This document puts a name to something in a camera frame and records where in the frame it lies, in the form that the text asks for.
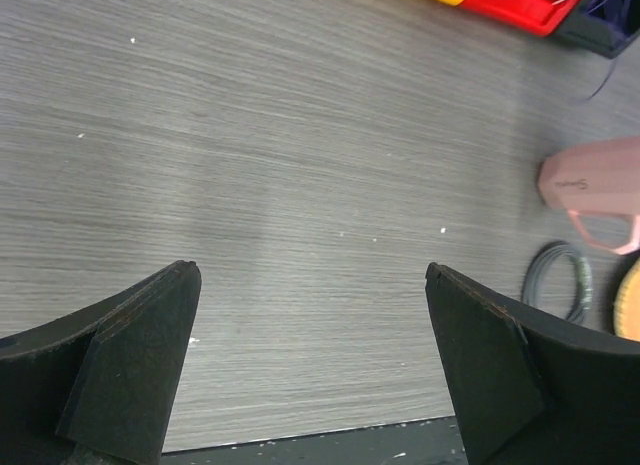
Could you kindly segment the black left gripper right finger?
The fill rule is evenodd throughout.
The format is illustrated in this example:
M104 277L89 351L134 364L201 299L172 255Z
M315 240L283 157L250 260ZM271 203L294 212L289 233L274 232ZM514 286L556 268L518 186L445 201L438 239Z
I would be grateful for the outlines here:
M425 292L469 463L638 463L638 343L437 263Z

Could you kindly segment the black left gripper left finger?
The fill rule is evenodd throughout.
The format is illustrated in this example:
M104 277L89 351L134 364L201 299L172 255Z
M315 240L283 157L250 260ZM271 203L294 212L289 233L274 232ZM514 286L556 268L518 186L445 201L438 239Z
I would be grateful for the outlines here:
M2 338L2 463L159 463L201 284L176 261Z

